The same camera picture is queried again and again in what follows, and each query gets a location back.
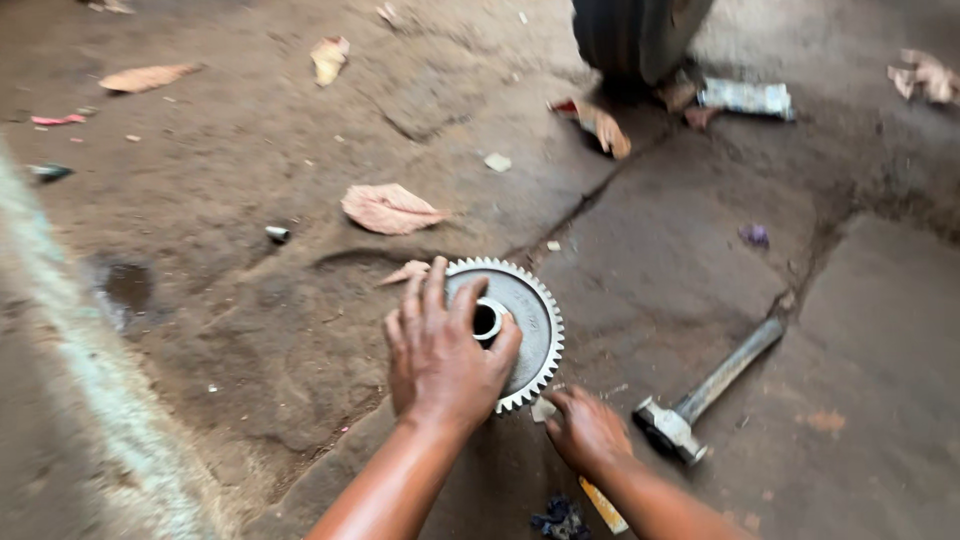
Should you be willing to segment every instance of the rubber tire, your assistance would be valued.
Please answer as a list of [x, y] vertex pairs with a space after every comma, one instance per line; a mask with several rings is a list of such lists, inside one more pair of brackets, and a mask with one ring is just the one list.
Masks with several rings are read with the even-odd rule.
[[689, 0], [673, 24], [671, 0], [573, 0], [580, 57], [607, 76], [653, 86], [684, 59], [713, 0]]

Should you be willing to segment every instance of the hammer head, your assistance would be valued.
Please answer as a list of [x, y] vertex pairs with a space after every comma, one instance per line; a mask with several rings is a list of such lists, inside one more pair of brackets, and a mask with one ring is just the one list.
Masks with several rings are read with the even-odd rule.
[[652, 397], [634, 409], [634, 420], [648, 437], [693, 465], [707, 453], [707, 447], [693, 436], [690, 425], [673, 409], [661, 408]]

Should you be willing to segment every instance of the hand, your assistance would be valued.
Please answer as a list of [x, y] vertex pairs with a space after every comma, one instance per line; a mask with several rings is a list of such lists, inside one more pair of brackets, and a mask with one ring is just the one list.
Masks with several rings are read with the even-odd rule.
[[564, 415], [562, 424], [556, 417], [548, 418], [546, 433], [560, 457], [577, 474], [595, 481], [605, 469], [625, 458], [634, 459], [623, 420], [586, 390], [572, 385], [569, 392], [543, 397]]
[[490, 416], [514, 366], [522, 334], [512, 315], [485, 351], [473, 339], [473, 313], [487, 286], [478, 278], [444, 303], [446, 259], [437, 257], [426, 277], [412, 278], [400, 309], [384, 320], [390, 344], [390, 387], [401, 420], [473, 432]]

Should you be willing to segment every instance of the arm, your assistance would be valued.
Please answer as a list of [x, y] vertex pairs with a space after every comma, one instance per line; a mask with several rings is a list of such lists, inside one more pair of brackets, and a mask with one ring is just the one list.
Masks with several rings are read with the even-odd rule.
[[743, 530], [682, 490], [657, 477], [634, 457], [623, 421], [583, 388], [545, 396], [563, 414], [547, 434], [577, 473], [600, 488], [639, 538], [745, 540]]
[[511, 316], [488, 351], [473, 339], [487, 286], [462, 286], [444, 307], [446, 260], [437, 257], [420, 295], [413, 278], [384, 321], [397, 423], [387, 442], [304, 540], [416, 538], [470, 434], [490, 416], [520, 346]]

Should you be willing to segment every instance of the gear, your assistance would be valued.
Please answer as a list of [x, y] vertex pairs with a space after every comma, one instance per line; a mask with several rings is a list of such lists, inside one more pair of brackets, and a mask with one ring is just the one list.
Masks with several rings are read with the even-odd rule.
[[486, 276], [490, 280], [485, 296], [478, 302], [474, 337], [489, 346], [499, 331], [501, 315], [510, 311], [523, 331], [523, 341], [513, 373], [496, 402], [494, 412], [509, 413], [533, 402], [560, 367], [564, 348], [563, 317], [557, 301], [543, 283], [515, 264], [496, 258], [468, 258], [446, 267], [446, 298], [451, 302], [461, 285]]

